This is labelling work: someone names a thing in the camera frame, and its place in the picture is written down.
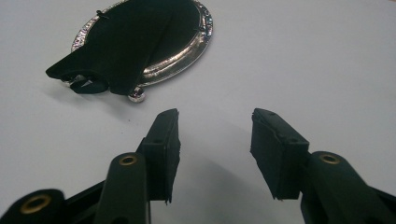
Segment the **silver oval frame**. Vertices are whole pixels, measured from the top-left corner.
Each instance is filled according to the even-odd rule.
[[[111,8],[117,7],[127,1],[129,0],[122,0],[102,10],[102,12],[105,13]],[[204,53],[213,33],[213,19],[210,15],[209,10],[207,10],[204,5],[196,0],[191,1],[194,3],[200,14],[200,29],[197,31],[196,35],[190,41],[190,43],[181,52],[159,63],[155,63],[145,68],[138,87],[150,86],[158,82],[164,81],[169,77],[177,75],[178,73],[182,72],[184,69],[192,65]],[[79,30],[73,41],[71,49],[72,52],[81,48],[85,44],[86,38],[91,28],[99,20],[100,17],[95,16]]]

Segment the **hole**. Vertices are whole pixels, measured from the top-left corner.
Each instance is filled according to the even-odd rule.
[[[382,224],[383,222],[375,217],[367,217],[364,219],[364,223],[366,224]]]
[[[126,217],[117,217],[116,219],[114,219],[111,224],[128,224],[128,218]]]
[[[30,198],[21,207],[21,213],[27,215],[40,211],[50,204],[50,196],[41,194]]]
[[[132,165],[137,162],[137,157],[128,155],[120,159],[120,165]]]
[[[340,163],[340,159],[338,159],[335,156],[330,155],[330,154],[323,154],[323,155],[320,155],[319,157],[322,161],[332,164],[332,165]]]

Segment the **white surface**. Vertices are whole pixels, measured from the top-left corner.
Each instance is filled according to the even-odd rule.
[[[389,0],[203,0],[211,45],[143,104],[77,95],[45,70],[112,0],[0,3],[0,214],[37,189],[66,198],[135,151],[160,112],[179,112],[174,201],[152,223],[304,223],[274,201],[249,153],[251,113],[275,111],[311,143],[342,155],[396,195],[396,3]]]

